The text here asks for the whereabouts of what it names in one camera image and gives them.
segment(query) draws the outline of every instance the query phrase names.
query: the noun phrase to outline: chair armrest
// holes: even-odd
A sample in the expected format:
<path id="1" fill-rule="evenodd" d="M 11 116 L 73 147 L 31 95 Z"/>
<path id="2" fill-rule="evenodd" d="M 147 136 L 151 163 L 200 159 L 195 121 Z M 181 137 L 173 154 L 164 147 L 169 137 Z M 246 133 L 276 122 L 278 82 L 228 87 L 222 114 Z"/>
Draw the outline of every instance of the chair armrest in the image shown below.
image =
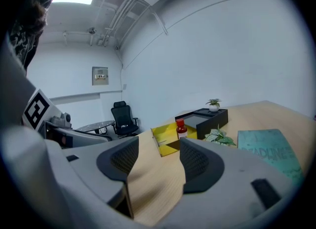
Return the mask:
<path id="1" fill-rule="evenodd" d="M 115 129 L 115 123 L 111 124 L 113 126 L 114 133 L 117 134 L 117 130 Z"/>
<path id="2" fill-rule="evenodd" d="M 133 120 L 135 120 L 135 124 L 137 125 L 137 117 L 133 117 Z"/>

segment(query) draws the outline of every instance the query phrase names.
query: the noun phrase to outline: chair headrest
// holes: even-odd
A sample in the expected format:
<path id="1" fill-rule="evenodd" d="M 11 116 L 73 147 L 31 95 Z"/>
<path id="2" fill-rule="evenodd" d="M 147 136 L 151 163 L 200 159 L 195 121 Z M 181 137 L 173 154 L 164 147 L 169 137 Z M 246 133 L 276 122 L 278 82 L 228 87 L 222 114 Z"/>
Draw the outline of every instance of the chair headrest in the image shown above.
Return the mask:
<path id="1" fill-rule="evenodd" d="M 126 102 L 125 101 L 115 102 L 113 106 L 114 108 L 123 107 L 123 106 L 126 106 Z"/>

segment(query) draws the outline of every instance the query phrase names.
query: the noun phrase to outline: black office chair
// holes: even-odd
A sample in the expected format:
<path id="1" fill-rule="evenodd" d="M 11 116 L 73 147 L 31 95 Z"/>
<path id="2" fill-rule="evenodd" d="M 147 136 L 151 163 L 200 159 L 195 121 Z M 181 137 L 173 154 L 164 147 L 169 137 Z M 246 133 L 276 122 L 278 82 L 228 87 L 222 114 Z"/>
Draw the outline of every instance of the black office chair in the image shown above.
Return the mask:
<path id="1" fill-rule="evenodd" d="M 114 107 L 111 109 L 114 116 L 115 123 L 112 124 L 115 134 L 121 136 L 120 138 L 127 136 L 136 136 L 135 131 L 138 130 L 137 117 L 132 118 L 130 116 L 130 106 L 126 105 L 125 101 L 114 103 Z"/>

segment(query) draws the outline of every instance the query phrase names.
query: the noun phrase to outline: wooden desk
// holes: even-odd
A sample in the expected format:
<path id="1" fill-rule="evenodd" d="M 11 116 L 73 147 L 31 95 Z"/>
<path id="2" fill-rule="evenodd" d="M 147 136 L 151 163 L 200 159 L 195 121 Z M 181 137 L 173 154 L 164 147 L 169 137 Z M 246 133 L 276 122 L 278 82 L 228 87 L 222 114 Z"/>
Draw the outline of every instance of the wooden desk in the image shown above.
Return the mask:
<path id="1" fill-rule="evenodd" d="M 314 120 L 268 101 L 227 109 L 228 124 L 222 129 L 236 144 L 239 130 L 279 129 L 306 173 L 310 155 L 315 151 Z M 172 122 L 174 117 L 164 124 Z M 160 157 L 150 131 L 138 136 L 139 155 L 128 176 L 128 189 L 135 221 L 153 226 L 180 200 L 185 173 L 179 158 L 180 152 Z"/>

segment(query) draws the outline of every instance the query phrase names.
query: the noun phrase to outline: person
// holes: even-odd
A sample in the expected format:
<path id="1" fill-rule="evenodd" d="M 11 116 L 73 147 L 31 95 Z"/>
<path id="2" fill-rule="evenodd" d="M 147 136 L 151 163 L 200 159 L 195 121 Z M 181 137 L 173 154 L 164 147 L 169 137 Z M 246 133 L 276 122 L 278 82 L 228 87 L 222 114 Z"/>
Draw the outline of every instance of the person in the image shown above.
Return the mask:
<path id="1" fill-rule="evenodd" d="M 52 0 L 26 0 L 8 30 L 10 43 L 25 70 L 36 53 L 51 2 Z"/>

